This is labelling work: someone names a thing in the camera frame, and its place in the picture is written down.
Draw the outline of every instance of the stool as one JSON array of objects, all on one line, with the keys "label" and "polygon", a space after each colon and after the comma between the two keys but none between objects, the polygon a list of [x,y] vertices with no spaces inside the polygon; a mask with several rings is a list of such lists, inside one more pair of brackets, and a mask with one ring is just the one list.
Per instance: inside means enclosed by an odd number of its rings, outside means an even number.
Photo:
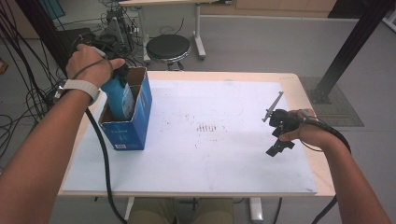
[{"label": "stool", "polygon": [[180,60],[189,55],[190,41],[181,35],[159,35],[152,38],[146,45],[148,56],[154,62],[167,63],[168,70],[173,70],[173,63],[177,63],[180,70],[184,67]]}]

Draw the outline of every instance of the blue bottle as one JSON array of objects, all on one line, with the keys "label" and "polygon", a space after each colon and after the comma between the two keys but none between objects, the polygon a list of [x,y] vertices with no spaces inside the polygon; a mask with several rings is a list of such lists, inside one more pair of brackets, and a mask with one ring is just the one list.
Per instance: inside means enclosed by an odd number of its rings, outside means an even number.
[{"label": "blue bottle", "polygon": [[128,121],[134,114],[134,97],[128,82],[125,81],[126,75],[118,74],[116,71],[114,73],[101,89],[107,95],[107,103],[115,121]]}]

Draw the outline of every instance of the paper sheet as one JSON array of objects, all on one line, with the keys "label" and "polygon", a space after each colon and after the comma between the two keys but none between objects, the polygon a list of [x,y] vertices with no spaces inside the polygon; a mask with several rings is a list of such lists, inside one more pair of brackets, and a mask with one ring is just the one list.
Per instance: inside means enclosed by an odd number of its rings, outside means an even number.
[{"label": "paper sheet", "polygon": [[[268,108],[278,83],[151,80],[146,147],[116,151],[106,139],[113,191],[182,194],[314,194],[302,145],[274,158]],[[96,119],[106,101],[100,99]],[[281,98],[276,108],[288,110]],[[92,126],[76,149],[63,190],[105,191],[102,151]]]}]

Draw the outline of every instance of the left hand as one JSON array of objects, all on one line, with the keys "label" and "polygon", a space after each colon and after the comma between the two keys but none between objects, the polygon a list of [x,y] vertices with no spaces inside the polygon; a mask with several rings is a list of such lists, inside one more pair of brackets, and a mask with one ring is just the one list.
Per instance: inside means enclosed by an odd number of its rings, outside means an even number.
[{"label": "left hand", "polygon": [[[77,51],[75,51],[66,66],[67,76],[72,78],[77,72],[85,66],[96,63],[103,58],[90,46],[79,44]],[[91,82],[96,87],[100,88],[110,79],[111,69],[117,69],[125,64],[123,59],[113,59],[110,61],[102,61],[99,64],[85,69],[77,79]]]}]

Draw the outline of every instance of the blue box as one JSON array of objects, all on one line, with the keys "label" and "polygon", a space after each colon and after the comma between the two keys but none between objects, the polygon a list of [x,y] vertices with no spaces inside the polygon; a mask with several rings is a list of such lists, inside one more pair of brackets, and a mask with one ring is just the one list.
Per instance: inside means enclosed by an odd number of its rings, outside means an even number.
[{"label": "blue box", "polygon": [[134,96],[134,114],[130,121],[114,121],[107,104],[99,118],[99,125],[116,150],[143,150],[149,126],[151,90],[145,67],[132,67],[127,75]]}]

